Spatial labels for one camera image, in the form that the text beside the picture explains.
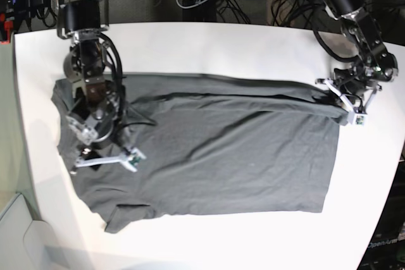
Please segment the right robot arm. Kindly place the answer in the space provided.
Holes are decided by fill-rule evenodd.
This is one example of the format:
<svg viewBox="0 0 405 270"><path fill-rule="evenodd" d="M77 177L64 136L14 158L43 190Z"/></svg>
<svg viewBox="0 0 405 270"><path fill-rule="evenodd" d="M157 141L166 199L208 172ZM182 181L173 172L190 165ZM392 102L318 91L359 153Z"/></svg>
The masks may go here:
<svg viewBox="0 0 405 270"><path fill-rule="evenodd" d="M119 163L134 170L136 150L121 147L116 156L97 154L109 144L119 144L125 106L122 62L105 35L109 0L56 0L56 4L57 35L72 42L63 69L74 101L66 120L82 144L75 167Z"/></svg>

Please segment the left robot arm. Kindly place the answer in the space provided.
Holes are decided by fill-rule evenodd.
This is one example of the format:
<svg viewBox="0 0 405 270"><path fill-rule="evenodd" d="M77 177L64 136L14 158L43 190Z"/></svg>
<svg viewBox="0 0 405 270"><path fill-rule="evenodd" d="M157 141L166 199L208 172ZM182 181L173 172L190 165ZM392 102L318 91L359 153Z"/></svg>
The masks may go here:
<svg viewBox="0 0 405 270"><path fill-rule="evenodd" d="M349 97L363 98L370 90L376 94L381 82L391 82L399 69L396 57L390 53L383 40L380 27L366 8L366 0L319 0L315 9L324 9L334 20L339 21L342 34L357 49L357 55L342 57L334 53L322 39L318 27L313 33L329 56L341 63L350 65L348 70L336 70L335 78L326 82L336 90L342 102Z"/></svg>

